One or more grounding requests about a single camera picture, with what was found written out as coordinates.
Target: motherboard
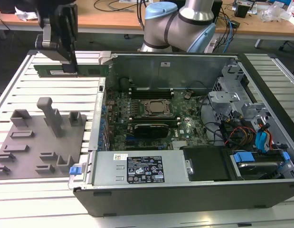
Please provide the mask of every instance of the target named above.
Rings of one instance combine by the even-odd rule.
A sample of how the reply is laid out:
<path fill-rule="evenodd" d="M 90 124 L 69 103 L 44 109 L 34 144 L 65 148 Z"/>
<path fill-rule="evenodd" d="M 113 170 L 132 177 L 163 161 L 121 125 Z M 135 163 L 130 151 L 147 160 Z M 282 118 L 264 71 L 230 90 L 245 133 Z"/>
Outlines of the motherboard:
<path fill-rule="evenodd" d="M 200 98 L 186 97 L 186 90 L 167 93 L 107 91 L 111 151 L 178 150 L 209 144 L 198 114 Z"/>

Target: desk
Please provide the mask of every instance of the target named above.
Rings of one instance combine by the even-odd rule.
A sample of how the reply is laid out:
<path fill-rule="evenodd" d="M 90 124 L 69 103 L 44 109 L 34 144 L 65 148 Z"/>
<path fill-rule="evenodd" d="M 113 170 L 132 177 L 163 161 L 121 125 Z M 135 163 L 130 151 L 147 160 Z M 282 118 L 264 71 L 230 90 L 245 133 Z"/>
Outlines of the desk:
<path fill-rule="evenodd" d="M 138 23 L 136 12 L 101 12 L 94 9 L 95 0 L 77 0 L 78 5 L 78 27 L 79 32 L 89 33 L 119 33 L 119 34 L 143 34 Z M 108 9 L 107 2 L 112 0 L 102 0 L 97 6 Z M 233 0 L 223 0 L 223 8 Z M 126 3 L 114 3 L 117 8 L 127 6 Z M 225 9 L 225 13 L 231 18 L 233 11 Z M 37 21 L 24 22 L 15 15 L 1 14 L 0 17 L 10 27 L 11 30 L 41 31 Z M 144 18 L 144 6 L 142 7 L 142 17 Z M 247 15 L 246 18 L 232 18 L 241 23 L 236 38 L 251 39 L 273 39 L 273 40 L 294 40 L 294 26 L 288 21 L 282 22 L 261 22 L 257 15 Z M 225 32 L 225 24 L 219 19 L 217 22 L 216 33 Z M 0 29 L 6 29 L 0 22 Z"/>

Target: circuit board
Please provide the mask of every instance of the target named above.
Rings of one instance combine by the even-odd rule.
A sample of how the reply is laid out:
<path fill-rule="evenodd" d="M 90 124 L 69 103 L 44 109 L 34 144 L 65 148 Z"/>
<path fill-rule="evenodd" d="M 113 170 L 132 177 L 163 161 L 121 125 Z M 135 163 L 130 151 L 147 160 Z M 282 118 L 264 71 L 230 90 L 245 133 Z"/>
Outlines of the circuit board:
<path fill-rule="evenodd" d="M 147 100 L 131 99 L 127 93 L 108 93 L 110 150 L 178 150 L 186 145 L 208 145 L 207 134 L 200 124 L 197 112 L 197 98 L 186 100 L 185 93 L 186 91 L 174 91 L 172 99 L 163 101 L 167 106 L 167 115 L 179 118 L 178 125 L 169 127 L 167 137 L 160 139 L 138 139 L 134 136 L 134 125 L 129 121 L 133 116 L 133 105 L 139 104 L 137 109 L 143 113 L 141 107 L 147 104 Z"/>

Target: floor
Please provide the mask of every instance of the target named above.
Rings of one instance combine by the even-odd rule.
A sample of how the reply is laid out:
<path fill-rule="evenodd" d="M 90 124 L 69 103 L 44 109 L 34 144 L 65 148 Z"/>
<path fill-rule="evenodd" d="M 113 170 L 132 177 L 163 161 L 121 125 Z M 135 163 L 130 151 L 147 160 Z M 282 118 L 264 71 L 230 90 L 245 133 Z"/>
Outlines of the floor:
<path fill-rule="evenodd" d="M 8 31 L 6 39 L 0 39 L 0 93 L 8 85 L 19 65 L 30 49 L 34 49 L 37 32 Z M 77 50 L 112 50 L 112 51 L 137 51 L 143 42 L 142 35 L 130 35 L 125 39 L 120 34 L 89 34 L 80 33 L 76 44 Z M 292 72 L 294 70 L 294 45 L 285 46 L 283 51 L 278 48 L 283 41 L 266 40 L 261 48 L 254 48 L 256 40 L 234 39 L 228 48 L 228 53 L 266 53 L 275 54 L 282 63 Z"/>

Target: blue cable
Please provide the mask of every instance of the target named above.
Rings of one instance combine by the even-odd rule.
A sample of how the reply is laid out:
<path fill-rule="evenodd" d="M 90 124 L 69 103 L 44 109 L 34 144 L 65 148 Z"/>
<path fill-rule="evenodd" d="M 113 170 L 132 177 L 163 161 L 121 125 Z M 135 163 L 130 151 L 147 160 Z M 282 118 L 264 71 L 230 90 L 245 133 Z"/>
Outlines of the blue cable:
<path fill-rule="evenodd" d="M 228 18 L 226 18 L 229 22 L 229 25 L 230 25 L 230 34 L 229 34 L 229 37 L 228 37 L 228 41 L 227 41 L 227 44 L 225 46 L 225 49 L 223 50 L 223 53 L 225 53 L 227 51 L 227 48 L 229 47 L 229 44 L 230 44 L 230 38 L 232 37 L 232 25 L 231 25 L 231 22 Z"/>
<path fill-rule="evenodd" d="M 223 50 L 223 53 L 226 52 L 227 48 L 229 47 L 229 44 L 230 44 L 230 38 L 232 37 L 232 25 L 231 25 L 231 22 L 228 18 L 225 18 L 225 17 L 220 17 L 220 18 L 223 18 L 225 20 L 227 20 L 229 22 L 229 26 L 230 26 L 230 33 L 229 33 L 229 36 L 228 36 L 228 41 L 227 41 L 227 44 Z"/>

